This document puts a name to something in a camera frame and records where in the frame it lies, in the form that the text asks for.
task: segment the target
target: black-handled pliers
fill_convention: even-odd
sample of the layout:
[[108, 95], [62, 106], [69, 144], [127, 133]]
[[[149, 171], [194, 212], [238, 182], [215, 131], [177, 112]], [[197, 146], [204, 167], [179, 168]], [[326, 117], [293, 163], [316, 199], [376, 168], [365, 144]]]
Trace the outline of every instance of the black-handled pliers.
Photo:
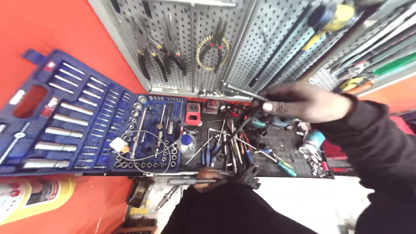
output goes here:
[[134, 18], [132, 16], [131, 23], [132, 23], [132, 30], [133, 30], [134, 36], [139, 46], [139, 48], [137, 49], [137, 56], [138, 56], [139, 66], [144, 77], [150, 81], [150, 75], [146, 68], [146, 56], [145, 56], [146, 49], [148, 49], [150, 52], [150, 55], [154, 58], [156, 63], [159, 65], [165, 82], [167, 82], [168, 78], [166, 76], [165, 67], [163, 66], [157, 54], [152, 50], [151, 46], [149, 45], [148, 39], [150, 37], [147, 35], [144, 20], [140, 16], [137, 16], [137, 18]]
[[212, 37], [212, 40], [210, 41], [209, 45], [206, 45], [204, 47], [204, 49], [200, 52], [199, 52], [199, 50], [197, 50], [197, 56], [199, 56], [199, 61], [202, 61], [205, 54], [209, 51], [209, 49], [211, 47], [216, 47], [217, 48], [217, 50], [218, 50], [218, 60], [217, 60], [217, 64], [215, 65], [214, 73], [217, 73], [218, 68], [221, 65], [221, 62], [223, 61], [223, 53], [221, 51], [221, 49], [223, 47], [221, 46], [221, 42], [223, 41], [225, 30], [227, 28], [227, 21], [226, 20], [224, 21], [223, 28], [221, 29], [222, 22], [223, 22], [223, 20], [222, 20], [222, 18], [220, 18], [220, 20], [217, 24], [217, 27], [215, 28], [214, 36]]
[[171, 61], [173, 61], [182, 71], [183, 75], [186, 75], [185, 61], [181, 57], [181, 53], [178, 51], [176, 46], [176, 37], [172, 31], [172, 14], [170, 12], [168, 13], [167, 19], [166, 16], [163, 15], [162, 24], [166, 39], [165, 48], [167, 50], [167, 52], [164, 51], [165, 56], [163, 58], [163, 64], [165, 65], [166, 73], [168, 75], [171, 73]]

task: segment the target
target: socket set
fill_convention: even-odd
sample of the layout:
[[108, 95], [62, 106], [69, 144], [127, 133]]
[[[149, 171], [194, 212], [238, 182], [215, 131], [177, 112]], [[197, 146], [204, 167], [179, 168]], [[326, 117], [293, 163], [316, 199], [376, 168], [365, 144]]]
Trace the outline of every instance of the socket set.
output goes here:
[[121, 136], [130, 151], [115, 157], [111, 170], [178, 171], [181, 153], [174, 142], [183, 132], [185, 106], [184, 98], [137, 95]]
[[[109, 144], [125, 133], [140, 95], [60, 50], [44, 56], [29, 49], [23, 57], [38, 67], [0, 112], [0, 176], [100, 173], [115, 168], [117, 153]], [[149, 106], [143, 103], [144, 108], [155, 113], [146, 121], [160, 121], [164, 102], [177, 103], [178, 117], [175, 114], [173, 121], [184, 117], [181, 102], [167, 97], [159, 102], [156, 97], [155, 103], [145, 96]], [[144, 126], [157, 133], [148, 122]], [[165, 135], [170, 144], [173, 137]], [[147, 141], [156, 145], [156, 138], [146, 137], [146, 145]]]

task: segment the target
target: metal pegboard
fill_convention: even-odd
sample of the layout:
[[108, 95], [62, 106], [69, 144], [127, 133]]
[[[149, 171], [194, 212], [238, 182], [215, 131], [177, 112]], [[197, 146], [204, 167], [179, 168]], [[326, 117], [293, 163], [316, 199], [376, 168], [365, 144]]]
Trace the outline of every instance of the metal pegboard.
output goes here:
[[339, 58], [346, 55], [351, 50], [354, 50], [357, 46], [362, 44], [363, 42], [367, 41], [369, 38], [373, 37], [373, 40], [377, 40], [384, 35], [379, 35], [377, 32], [382, 30], [385, 26], [391, 23], [391, 20], [394, 19], [397, 16], [397, 12], [393, 12], [389, 14], [385, 20], [380, 21], [373, 26], [371, 26], [366, 33], [364, 33], [359, 39], [355, 40], [354, 43], [348, 45], [345, 47], [344, 50], [342, 50], [340, 53], [336, 54], [331, 58], [329, 63], [327, 63], [322, 69], [320, 69], [315, 75], [313, 75], [309, 83], [312, 83], [314, 85], [317, 85], [321, 88], [325, 88], [327, 90], [333, 90], [335, 87], [337, 87], [339, 84], [344, 82], [343, 80], [338, 80], [337, 74], [334, 72], [331, 72], [331, 70], [328, 69], [328, 67], [335, 61], [337, 61]]
[[[324, 1], [323, 3], [328, 2], [340, 3], [341, 1]], [[248, 86], [248, 83], [265, 64], [308, 3], [307, 0], [259, 1], [254, 20], [251, 22], [249, 29], [250, 33], [243, 40], [244, 44], [237, 55], [234, 66], [231, 68], [232, 71], [227, 81], [252, 92], [259, 92], [314, 34], [313, 29], [307, 25], [309, 16], [307, 15], [295, 29], [293, 35], [282, 46], [274, 60], [260, 75], [256, 84], [252, 88]], [[289, 82], [298, 78], [345, 32], [346, 30], [323, 35], [311, 49], [287, 70], [285, 76], [277, 83]]]
[[[230, 46], [234, 46], [235, 37], [242, 24], [245, 11], [247, 10], [248, 0], [237, 1], [235, 7], [216, 7], [196, 5], [193, 9], [194, 12], [194, 51], [196, 51], [199, 42], [205, 37], [213, 34], [219, 19], [222, 18], [227, 21], [227, 29], [224, 37], [227, 38]], [[168, 88], [182, 90], [183, 92], [192, 89], [192, 72], [191, 62], [195, 62], [191, 56], [191, 16], [190, 5], [173, 3], [173, 2], [149, 2], [152, 18], [149, 18], [145, 14], [144, 7], [141, 1], [137, 0], [118, 0], [120, 6], [120, 14], [124, 18], [124, 22], [129, 24], [131, 16], [137, 17], [140, 15], [147, 27], [147, 33], [157, 42], [165, 45], [165, 35], [163, 32], [162, 18], [164, 14], [170, 12], [173, 20], [173, 32], [176, 35], [176, 41], [178, 50], [181, 52], [186, 64], [186, 76], [183, 76], [182, 71], [178, 69], [176, 64], [172, 64], [170, 75], [167, 75], [168, 82], [165, 82], [157, 63], [148, 55], [146, 58], [146, 67], [151, 76], [150, 84], [152, 88]], [[122, 30], [126, 37], [129, 39], [130, 45], [134, 50], [138, 48], [137, 43], [133, 37], [133, 32], [130, 27], [122, 27]], [[226, 50], [222, 50], [223, 58], [225, 57]], [[162, 60], [164, 54], [160, 51], [156, 52], [159, 58]], [[211, 49], [205, 55], [202, 63], [208, 67], [214, 67], [218, 59], [216, 49]], [[201, 87], [204, 90], [215, 90], [218, 88], [220, 77], [223, 74], [224, 67], [220, 67], [218, 72], [214, 74], [213, 71], [207, 71], [204, 69], [197, 69], [197, 64], [194, 64], [194, 81], [195, 92], [198, 92]]]
[[[281, 42], [285, 33], [288, 32], [303, 8], [309, 3], [308, 0], [230, 0], [228, 2], [235, 3], [235, 7], [195, 5], [193, 8], [191, 8], [189, 3], [153, 0], [148, 1], [153, 16], [152, 19], [146, 16], [143, 5], [139, 0], [118, 0], [121, 8], [120, 14], [116, 13], [114, 8], [111, 7], [109, 0], [89, 1], [142, 85], [150, 93], [154, 94], [195, 97], [201, 89], [204, 91], [217, 90], [223, 79], [235, 86], [258, 92], [314, 33], [313, 29], [307, 25], [309, 16], [307, 15], [259, 77], [256, 85], [249, 88], [248, 83], [250, 80], [258, 73], [273, 50]], [[341, 3], [342, 0], [324, 0], [316, 2], [315, 6], [329, 2]], [[193, 10], [193, 38], [191, 38], [191, 10]], [[148, 55], [146, 61], [147, 68], [152, 76], [151, 81], [148, 82], [141, 74], [137, 63], [137, 43], [134, 40], [128, 20], [135, 14], [146, 19], [149, 35], [164, 45], [165, 35], [161, 19], [163, 14], [167, 12], [171, 12], [173, 16], [173, 30], [176, 33], [178, 49], [187, 64], [187, 75], [183, 76], [176, 64], [172, 63], [172, 74], [168, 75], [168, 83], [165, 83], [159, 66]], [[228, 22], [225, 37], [229, 41], [231, 51], [235, 52], [235, 55], [233, 57], [233, 53], [230, 53], [227, 63], [220, 67], [217, 74], [214, 74], [213, 71], [197, 69], [195, 52], [199, 42], [214, 32], [220, 17]], [[289, 82], [297, 79], [307, 68], [325, 54], [346, 31], [331, 32], [323, 35], [310, 50], [295, 62], [278, 82]], [[267, 42], [263, 42], [263, 32]], [[360, 38], [360, 42], [366, 39], [367, 36], [365, 35]], [[158, 51], [157, 54], [162, 60], [163, 53]], [[212, 48], [204, 58], [203, 64], [213, 67], [216, 61], [217, 51]], [[192, 92], [191, 63], [194, 65], [194, 92]], [[328, 72], [322, 71], [319, 73], [330, 79], [319, 78], [319, 75], [315, 75], [311, 82], [328, 89], [337, 84], [337, 81], [333, 80], [334, 77]], [[218, 95], [210, 96], [210, 98], [243, 99], [242, 97], [227, 98], [219, 97]]]

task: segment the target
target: blue bottle cap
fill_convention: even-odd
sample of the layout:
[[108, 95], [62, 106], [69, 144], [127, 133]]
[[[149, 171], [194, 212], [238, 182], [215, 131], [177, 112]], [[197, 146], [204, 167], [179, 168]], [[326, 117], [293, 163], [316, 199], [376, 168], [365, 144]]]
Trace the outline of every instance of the blue bottle cap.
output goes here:
[[191, 143], [191, 141], [192, 141], [192, 138], [191, 138], [190, 135], [185, 134], [181, 137], [181, 142], [184, 145], [189, 145]]

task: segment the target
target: orange wall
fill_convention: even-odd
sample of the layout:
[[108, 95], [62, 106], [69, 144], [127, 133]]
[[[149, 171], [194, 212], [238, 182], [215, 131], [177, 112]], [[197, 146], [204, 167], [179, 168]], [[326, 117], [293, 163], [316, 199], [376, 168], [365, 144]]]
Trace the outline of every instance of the orange wall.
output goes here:
[[[0, 7], [0, 107], [35, 65], [21, 58], [28, 48], [44, 55], [61, 49], [134, 93], [145, 93], [87, 0], [2, 1]], [[60, 208], [0, 226], [0, 233], [111, 233], [121, 224], [131, 180], [78, 177]]]
[[414, 109], [416, 108], [416, 76], [360, 96], [359, 99], [384, 103], [389, 106], [391, 113]]
[[134, 93], [145, 93], [87, 0], [2, 1], [0, 8], [0, 105], [36, 68], [21, 58], [61, 49]]

